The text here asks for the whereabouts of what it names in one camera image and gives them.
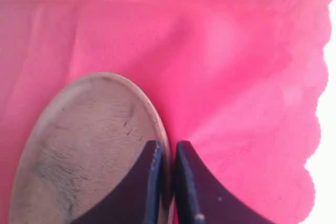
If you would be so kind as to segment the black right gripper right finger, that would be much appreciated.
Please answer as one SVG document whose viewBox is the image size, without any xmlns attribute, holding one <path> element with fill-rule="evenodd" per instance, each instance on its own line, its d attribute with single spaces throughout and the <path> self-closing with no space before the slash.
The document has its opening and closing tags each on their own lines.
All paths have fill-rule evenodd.
<svg viewBox="0 0 336 224">
<path fill-rule="evenodd" d="M 174 195 L 179 223 L 271 223 L 229 192 L 188 141 L 176 145 Z"/>
</svg>

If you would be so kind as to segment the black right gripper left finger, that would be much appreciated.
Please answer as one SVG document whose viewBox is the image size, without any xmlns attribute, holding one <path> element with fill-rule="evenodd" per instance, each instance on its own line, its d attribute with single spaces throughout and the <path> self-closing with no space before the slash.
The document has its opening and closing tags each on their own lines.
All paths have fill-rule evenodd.
<svg viewBox="0 0 336 224">
<path fill-rule="evenodd" d="M 72 223 L 157 223 L 161 174 L 161 144 L 148 141 L 115 189 Z"/>
</svg>

